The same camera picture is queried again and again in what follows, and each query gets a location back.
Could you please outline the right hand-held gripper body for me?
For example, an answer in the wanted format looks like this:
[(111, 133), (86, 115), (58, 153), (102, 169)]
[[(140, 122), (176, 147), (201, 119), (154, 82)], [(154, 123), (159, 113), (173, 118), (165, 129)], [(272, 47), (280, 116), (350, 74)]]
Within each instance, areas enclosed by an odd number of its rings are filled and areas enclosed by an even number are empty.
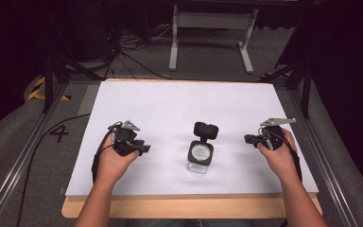
[(295, 122), (295, 118), (269, 118), (265, 120), (260, 124), (259, 144), (264, 145), (270, 150), (276, 150), (280, 148), (282, 144), (285, 144), (290, 150), (292, 150), (293, 147), (285, 139), (282, 125)]

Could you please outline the person's right hand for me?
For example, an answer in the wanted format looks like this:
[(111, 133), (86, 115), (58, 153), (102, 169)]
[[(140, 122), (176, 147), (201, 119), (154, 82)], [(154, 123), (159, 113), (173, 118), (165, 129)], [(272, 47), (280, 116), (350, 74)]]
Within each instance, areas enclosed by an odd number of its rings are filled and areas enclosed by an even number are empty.
[(276, 150), (268, 149), (263, 144), (258, 144), (257, 147), (260, 153), (266, 158), (270, 169), (276, 174), (279, 180), (283, 183), (292, 183), (300, 181), (297, 173), (295, 162), (291, 154), (291, 150), (295, 150), (295, 142), (292, 134), (288, 130), (283, 130), (284, 139), (288, 144), (282, 144)]

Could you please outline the person's left hand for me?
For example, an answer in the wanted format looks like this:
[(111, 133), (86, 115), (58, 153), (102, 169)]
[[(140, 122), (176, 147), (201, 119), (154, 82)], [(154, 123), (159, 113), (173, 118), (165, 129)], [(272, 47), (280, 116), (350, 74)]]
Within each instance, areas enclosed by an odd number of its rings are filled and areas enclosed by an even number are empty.
[(99, 154), (95, 186), (112, 189), (115, 183), (125, 174), (129, 165), (137, 159), (138, 155), (138, 151), (133, 151), (127, 156), (119, 155), (113, 149), (112, 136), (109, 135)]

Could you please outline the clear jar with black flip lid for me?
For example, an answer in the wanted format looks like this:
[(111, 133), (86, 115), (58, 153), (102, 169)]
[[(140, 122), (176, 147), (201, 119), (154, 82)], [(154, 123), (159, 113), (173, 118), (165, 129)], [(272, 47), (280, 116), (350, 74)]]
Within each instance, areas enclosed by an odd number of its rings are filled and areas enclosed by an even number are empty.
[(212, 163), (214, 146), (209, 140), (215, 140), (218, 135), (218, 126), (196, 122), (194, 134), (199, 140), (191, 142), (187, 154), (187, 169), (198, 174), (206, 174)]

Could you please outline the black tripod stand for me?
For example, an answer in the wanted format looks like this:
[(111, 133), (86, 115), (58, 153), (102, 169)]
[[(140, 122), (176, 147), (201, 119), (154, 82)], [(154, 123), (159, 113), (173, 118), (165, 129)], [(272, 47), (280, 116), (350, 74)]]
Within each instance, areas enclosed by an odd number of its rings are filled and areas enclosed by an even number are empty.
[(78, 62), (72, 61), (58, 50), (53, 41), (43, 39), (43, 50), (46, 52), (46, 59), (44, 64), (45, 78), (45, 101), (43, 112), (47, 113), (54, 104), (54, 83), (53, 77), (56, 77), (60, 85), (67, 84), (70, 81), (70, 74), (66, 65), (70, 65), (76, 71), (87, 76), (89, 79), (103, 81), (104, 78), (97, 75), (90, 69), (82, 66)]
[(271, 81), (289, 73), (290, 76), (284, 84), (287, 90), (296, 90), (301, 82), (303, 82), (301, 110), (306, 119), (309, 118), (309, 97), (312, 80), (310, 65), (311, 60), (305, 58), (303, 60), (293, 62), (292, 64), (287, 65), (275, 72), (265, 73), (265, 75), (259, 79), (260, 83), (270, 83)]

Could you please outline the white table mat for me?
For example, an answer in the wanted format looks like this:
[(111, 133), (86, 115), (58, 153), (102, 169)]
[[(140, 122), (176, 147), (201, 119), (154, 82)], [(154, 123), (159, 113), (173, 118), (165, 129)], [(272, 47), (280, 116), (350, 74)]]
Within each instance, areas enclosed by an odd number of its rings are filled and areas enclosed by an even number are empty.
[[(84, 133), (67, 193), (91, 190), (92, 163), (108, 127), (129, 120), (149, 152), (117, 182), (116, 196), (267, 194), (281, 190), (257, 148), (245, 142), (269, 118), (285, 111), (270, 84), (243, 82), (104, 81)], [(188, 170), (193, 129), (218, 126), (212, 163), (204, 174)]]

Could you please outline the wooden table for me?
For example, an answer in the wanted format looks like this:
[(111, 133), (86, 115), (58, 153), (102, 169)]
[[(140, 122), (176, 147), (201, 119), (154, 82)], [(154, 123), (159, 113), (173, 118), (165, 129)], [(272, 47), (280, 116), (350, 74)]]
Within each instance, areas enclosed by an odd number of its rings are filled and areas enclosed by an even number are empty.
[[(77, 217), (86, 196), (70, 196), (66, 191), (62, 214), (67, 218)], [(267, 194), (166, 196), (116, 196), (112, 192), (110, 215), (113, 218), (284, 218), (285, 208), (281, 190)]]

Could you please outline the white metal stand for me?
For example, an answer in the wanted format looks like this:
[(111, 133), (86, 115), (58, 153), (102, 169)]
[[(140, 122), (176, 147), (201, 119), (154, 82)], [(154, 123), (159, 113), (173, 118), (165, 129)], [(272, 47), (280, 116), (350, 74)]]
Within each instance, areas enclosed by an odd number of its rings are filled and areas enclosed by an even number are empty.
[(219, 28), (245, 30), (245, 38), (237, 44), (242, 62), (248, 74), (253, 73), (253, 66), (248, 52), (251, 34), (254, 30), (258, 10), (253, 9), (250, 13), (214, 13), (214, 12), (187, 12), (180, 11), (177, 5), (173, 6), (172, 15), (172, 45), (168, 68), (170, 71), (177, 69), (178, 60), (178, 29), (184, 28)]

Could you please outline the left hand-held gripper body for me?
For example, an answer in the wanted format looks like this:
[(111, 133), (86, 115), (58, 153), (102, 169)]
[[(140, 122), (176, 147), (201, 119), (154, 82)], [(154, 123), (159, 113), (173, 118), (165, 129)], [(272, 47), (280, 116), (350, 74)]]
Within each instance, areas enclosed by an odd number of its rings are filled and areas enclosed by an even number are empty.
[(140, 130), (130, 120), (116, 122), (108, 127), (112, 135), (113, 149), (122, 157), (138, 150), (136, 146), (144, 144), (143, 140), (136, 140), (137, 132)]

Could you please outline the yellow and black floor tape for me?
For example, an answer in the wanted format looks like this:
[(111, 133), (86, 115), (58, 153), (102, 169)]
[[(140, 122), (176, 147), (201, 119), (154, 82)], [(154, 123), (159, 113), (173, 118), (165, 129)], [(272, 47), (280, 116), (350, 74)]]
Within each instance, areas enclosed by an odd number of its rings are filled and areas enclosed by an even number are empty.
[(28, 95), (28, 99), (39, 99), (45, 100), (45, 95), (40, 93), (40, 90), (43, 88), (45, 83), (45, 77), (41, 76), (35, 83), (34, 87), (32, 88), (30, 94)]

